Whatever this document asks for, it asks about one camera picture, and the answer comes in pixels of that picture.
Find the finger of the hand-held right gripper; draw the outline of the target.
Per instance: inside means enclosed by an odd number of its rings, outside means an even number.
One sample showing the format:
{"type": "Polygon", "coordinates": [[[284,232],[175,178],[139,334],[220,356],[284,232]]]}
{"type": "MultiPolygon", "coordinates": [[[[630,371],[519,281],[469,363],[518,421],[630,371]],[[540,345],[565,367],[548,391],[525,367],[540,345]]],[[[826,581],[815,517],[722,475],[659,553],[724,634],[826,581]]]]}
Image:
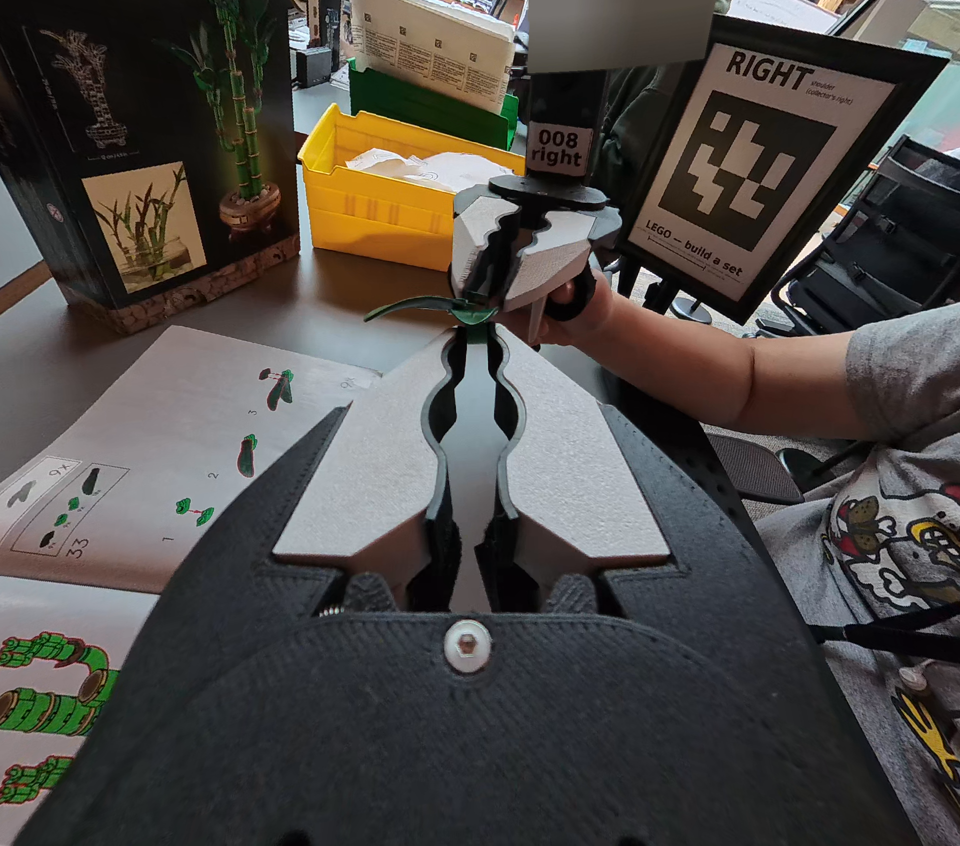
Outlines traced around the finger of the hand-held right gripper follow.
{"type": "Polygon", "coordinates": [[[456,300],[481,308],[515,310],[524,304],[507,298],[520,269],[517,239],[522,207],[481,196],[454,220],[449,279],[456,300]]]}
{"type": "Polygon", "coordinates": [[[539,344],[545,317],[574,318],[594,294],[590,265],[596,215],[587,211],[554,210],[544,216],[546,227],[534,233],[530,244],[520,248],[511,260],[503,283],[493,292],[504,313],[528,309],[526,341],[539,344]],[[574,283],[573,299],[547,312],[551,295],[558,287],[574,283]]]}

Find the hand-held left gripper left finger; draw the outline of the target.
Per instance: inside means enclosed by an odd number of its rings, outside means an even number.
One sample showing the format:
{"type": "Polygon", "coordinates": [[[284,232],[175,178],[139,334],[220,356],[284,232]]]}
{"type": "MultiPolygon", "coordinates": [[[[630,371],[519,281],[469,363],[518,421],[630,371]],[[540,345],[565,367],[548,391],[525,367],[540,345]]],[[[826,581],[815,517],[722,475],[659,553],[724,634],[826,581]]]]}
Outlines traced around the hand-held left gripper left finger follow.
{"type": "Polygon", "coordinates": [[[439,335],[357,396],[272,553],[382,576],[402,608],[447,612],[462,557],[442,439],[457,418],[463,328],[439,335]]]}

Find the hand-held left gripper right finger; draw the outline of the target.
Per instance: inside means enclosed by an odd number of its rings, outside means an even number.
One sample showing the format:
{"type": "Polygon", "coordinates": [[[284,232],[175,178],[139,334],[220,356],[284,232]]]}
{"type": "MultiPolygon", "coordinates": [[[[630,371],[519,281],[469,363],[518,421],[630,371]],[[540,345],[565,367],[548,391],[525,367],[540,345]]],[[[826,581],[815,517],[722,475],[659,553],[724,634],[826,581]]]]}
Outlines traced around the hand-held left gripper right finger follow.
{"type": "Polygon", "coordinates": [[[667,564],[671,552],[602,405],[502,326],[487,332],[497,459],[476,546],[490,608],[534,612],[561,576],[667,564]]]}

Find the green lego leaf assembly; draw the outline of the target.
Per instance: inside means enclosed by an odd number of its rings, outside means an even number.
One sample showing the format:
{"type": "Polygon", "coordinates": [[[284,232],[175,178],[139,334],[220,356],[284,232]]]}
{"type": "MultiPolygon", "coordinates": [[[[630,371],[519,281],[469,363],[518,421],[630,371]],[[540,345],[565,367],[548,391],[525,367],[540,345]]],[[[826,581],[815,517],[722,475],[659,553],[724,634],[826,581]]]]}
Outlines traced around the green lego leaf assembly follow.
{"type": "Polygon", "coordinates": [[[492,320],[498,312],[495,307],[487,307],[468,299],[420,296],[385,304],[369,311],[364,316],[364,323],[372,322],[393,313],[409,310],[447,313],[452,316],[461,327],[468,330],[475,330],[483,326],[492,320]]]}

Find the black lego set box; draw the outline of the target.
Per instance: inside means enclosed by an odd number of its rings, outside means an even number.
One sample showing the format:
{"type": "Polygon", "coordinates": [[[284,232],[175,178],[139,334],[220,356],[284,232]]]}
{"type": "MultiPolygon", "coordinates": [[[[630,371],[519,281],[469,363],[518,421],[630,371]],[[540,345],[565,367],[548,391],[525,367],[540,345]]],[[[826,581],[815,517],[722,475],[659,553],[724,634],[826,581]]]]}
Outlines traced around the black lego set box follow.
{"type": "Polygon", "coordinates": [[[289,0],[2,0],[2,179],[134,334],[300,251],[289,0]]]}

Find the crumpled white paper bag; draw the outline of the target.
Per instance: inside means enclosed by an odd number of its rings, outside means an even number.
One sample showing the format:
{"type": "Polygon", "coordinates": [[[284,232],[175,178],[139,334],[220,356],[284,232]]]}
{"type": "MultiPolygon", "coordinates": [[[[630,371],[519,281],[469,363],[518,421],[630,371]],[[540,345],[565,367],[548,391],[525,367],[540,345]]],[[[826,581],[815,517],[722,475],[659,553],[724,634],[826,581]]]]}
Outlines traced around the crumpled white paper bag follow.
{"type": "Polygon", "coordinates": [[[459,193],[478,184],[486,185],[491,178],[514,173],[484,156],[440,153],[421,159],[417,156],[404,157],[379,148],[355,156],[345,163],[345,167],[379,178],[407,181],[450,193],[459,193]]]}

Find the black dimpled panel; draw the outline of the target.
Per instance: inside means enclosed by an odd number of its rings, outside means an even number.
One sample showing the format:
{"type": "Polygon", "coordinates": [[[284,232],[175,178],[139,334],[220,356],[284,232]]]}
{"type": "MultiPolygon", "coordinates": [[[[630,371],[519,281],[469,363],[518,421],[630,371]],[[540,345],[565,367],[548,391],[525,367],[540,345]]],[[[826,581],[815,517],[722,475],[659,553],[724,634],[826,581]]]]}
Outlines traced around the black dimpled panel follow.
{"type": "Polygon", "coordinates": [[[600,368],[606,401],[681,468],[738,528],[758,552],[764,547],[741,497],[702,425],[600,368]]]}

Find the yellow plastic bin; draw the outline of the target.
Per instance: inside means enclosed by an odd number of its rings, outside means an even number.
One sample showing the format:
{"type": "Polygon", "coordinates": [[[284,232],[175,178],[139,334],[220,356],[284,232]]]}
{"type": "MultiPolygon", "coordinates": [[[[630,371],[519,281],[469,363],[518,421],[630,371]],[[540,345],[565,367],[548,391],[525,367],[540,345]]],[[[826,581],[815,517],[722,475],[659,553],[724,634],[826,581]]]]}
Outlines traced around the yellow plastic bin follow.
{"type": "Polygon", "coordinates": [[[442,273],[449,268],[454,193],[347,166],[371,149],[419,158],[434,154],[484,156],[516,175],[526,172],[522,156],[366,111],[347,115],[332,105],[298,154],[315,248],[442,273]]]}

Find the green plastic bin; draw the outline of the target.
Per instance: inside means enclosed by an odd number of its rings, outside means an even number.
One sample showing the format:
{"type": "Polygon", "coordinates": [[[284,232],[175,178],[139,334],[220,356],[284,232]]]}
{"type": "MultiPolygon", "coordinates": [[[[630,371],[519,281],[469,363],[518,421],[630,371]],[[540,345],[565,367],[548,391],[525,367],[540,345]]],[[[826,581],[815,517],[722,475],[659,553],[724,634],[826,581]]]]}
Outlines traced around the green plastic bin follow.
{"type": "Polygon", "coordinates": [[[352,115],[369,112],[510,152],[519,124],[516,96],[507,94],[501,111],[491,113],[372,69],[358,72],[354,60],[347,69],[352,115]]]}

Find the grey fabric chair seat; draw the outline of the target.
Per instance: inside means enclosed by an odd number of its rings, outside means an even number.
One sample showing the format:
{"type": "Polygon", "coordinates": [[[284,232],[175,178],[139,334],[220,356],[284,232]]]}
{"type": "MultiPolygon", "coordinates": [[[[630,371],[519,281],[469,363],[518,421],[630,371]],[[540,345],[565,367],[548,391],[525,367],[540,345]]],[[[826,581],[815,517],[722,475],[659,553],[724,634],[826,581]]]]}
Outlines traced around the grey fabric chair seat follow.
{"type": "Polygon", "coordinates": [[[804,501],[786,467],[765,446],[723,434],[706,437],[741,498],[780,506],[804,501]]]}

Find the open instruction booklet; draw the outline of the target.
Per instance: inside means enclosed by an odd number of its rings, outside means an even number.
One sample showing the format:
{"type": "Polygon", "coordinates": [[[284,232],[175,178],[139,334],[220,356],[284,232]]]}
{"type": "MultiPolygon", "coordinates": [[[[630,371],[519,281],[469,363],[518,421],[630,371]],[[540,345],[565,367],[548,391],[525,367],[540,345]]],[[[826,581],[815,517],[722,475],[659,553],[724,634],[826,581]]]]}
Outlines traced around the open instruction booklet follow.
{"type": "Polygon", "coordinates": [[[2,483],[2,844],[74,760],[215,518],[377,372],[171,326],[2,483]]]}

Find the small black box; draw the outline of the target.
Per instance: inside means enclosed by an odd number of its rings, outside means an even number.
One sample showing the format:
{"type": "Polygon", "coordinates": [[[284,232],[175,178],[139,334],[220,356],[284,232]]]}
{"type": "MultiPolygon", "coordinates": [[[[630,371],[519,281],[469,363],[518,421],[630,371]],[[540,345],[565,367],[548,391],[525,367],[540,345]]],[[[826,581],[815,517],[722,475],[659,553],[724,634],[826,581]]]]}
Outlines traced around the small black box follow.
{"type": "Polygon", "coordinates": [[[333,55],[330,47],[310,47],[291,51],[294,84],[308,89],[330,81],[333,55]]]}

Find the white board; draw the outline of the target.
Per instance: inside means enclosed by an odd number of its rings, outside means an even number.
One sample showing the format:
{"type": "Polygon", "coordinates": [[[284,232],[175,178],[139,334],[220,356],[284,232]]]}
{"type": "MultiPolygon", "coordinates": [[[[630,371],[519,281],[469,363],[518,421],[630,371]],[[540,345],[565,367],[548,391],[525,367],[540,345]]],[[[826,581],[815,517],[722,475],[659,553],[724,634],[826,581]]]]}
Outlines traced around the white board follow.
{"type": "Polygon", "coordinates": [[[808,0],[730,0],[726,15],[816,34],[828,33],[839,21],[808,0]]]}

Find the black framed marker sign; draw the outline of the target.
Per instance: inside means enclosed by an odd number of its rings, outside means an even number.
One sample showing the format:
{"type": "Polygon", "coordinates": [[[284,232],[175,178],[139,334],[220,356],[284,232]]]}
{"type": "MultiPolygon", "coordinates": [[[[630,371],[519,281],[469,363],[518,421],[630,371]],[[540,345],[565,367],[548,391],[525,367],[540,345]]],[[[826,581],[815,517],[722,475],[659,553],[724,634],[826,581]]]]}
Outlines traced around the black framed marker sign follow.
{"type": "Polygon", "coordinates": [[[615,249],[744,324],[946,64],[715,15],[615,249]]]}

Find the black mesh office chair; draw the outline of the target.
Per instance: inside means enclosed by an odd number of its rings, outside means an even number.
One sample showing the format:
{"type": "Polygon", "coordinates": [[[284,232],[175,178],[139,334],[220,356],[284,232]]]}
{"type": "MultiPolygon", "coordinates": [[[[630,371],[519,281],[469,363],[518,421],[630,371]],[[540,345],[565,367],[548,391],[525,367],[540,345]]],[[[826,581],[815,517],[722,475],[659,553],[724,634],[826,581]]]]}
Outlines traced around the black mesh office chair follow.
{"type": "Polygon", "coordinates": [[[774,287],[788,324],[757,318],[759,333],[842,333],[958,303],[958,156],[898,139],[844,219],[774,287]]]}

